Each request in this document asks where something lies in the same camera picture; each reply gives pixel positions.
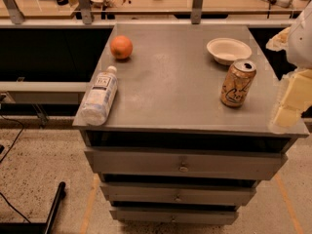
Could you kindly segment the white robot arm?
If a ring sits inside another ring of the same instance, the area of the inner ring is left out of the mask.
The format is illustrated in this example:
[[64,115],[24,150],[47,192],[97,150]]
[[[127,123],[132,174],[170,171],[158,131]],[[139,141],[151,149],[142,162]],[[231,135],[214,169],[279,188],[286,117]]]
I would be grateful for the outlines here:
[[290,128],[312,106],[312,3],[292,24],[288,35],[287,61],[296,70],[280,81],[273,124]]

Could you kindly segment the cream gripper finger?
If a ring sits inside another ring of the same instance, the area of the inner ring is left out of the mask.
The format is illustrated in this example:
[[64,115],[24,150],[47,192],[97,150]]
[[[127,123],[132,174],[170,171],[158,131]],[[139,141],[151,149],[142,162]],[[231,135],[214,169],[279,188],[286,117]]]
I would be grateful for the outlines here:
[[296,69],[280,81],[272,122],[279,128],[290,128],[311,106],[312,69]]

